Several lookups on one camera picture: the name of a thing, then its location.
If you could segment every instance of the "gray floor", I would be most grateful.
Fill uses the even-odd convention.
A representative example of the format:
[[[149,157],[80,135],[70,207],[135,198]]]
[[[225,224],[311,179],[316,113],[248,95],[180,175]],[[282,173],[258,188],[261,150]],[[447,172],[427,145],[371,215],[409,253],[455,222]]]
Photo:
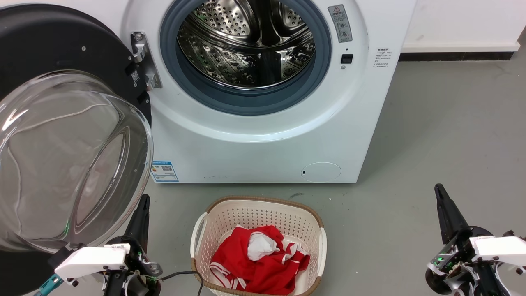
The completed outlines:
[[[357,184],[150,182],[148,254],[166,273],[188,270],[194,223],[213,200],[292,199],[315,209],[327,230],[328,259],[315,295],[431,296],[424,271],[442,246],[438,182],[470,224],[526,235],[526,47],[509,62],[400,63]],[[504,279],[526,295],[524,276],[509,271]],[[192,276],[179,276],[161,294],[197,289]],[[77,290],[100,294],[93,283]],[[61,287],[56,295],[71,292]]]

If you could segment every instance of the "red garment with white stripes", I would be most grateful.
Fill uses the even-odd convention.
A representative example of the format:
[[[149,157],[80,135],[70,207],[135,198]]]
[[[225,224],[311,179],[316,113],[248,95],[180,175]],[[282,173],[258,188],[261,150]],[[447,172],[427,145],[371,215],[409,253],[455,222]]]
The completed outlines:
[[[280,251],[258,261],[248,259],[250,236],[255,233],[267,235],[277,243]],[[262,226],[252,230],[237,226],[219,246],[212,257],[210,270],[224,287],[271,295],[288,295],[294,291],[298,271],[309,265],[309,254],[298,243],[288,244],[284,249],[283,235],[274,226]]]

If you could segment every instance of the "metal bracket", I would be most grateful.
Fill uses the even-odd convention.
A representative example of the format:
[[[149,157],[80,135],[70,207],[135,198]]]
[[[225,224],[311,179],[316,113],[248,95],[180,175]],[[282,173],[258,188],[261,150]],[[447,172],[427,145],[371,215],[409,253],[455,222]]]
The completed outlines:
[[[134,62],[140,64],[146,74],[146,90],[151,91],[154,88],[163,88],[154,58],[150,53],[146,34],[144,32],[132,32],[130,37]]]

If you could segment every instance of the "white plastic basket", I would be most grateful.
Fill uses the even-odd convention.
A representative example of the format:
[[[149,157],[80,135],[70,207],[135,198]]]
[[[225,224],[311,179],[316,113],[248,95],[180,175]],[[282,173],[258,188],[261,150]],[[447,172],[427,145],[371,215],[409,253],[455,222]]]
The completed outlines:
[[[327,256],[327,236],[319,215],[306,205],[255,196],[227,196],[213,203],[199,217],[190,244],[191,264],[205,280],[204,286],[219,296],[262,294],[233,290],[219,285],[210,271],[210,260],[236,225],[256,228],[274,225],[286,242],[300,243],[310,254],[309,266],[296,276],[290,295],[308,296],[318,287]]]

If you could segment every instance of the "blue and white sticker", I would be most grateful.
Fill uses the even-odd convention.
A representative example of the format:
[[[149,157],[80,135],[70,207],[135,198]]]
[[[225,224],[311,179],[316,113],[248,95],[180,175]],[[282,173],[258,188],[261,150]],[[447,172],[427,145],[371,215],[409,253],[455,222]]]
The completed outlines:
[[[171,161],[152,162],[151,175],[155,182],[179,182]]]

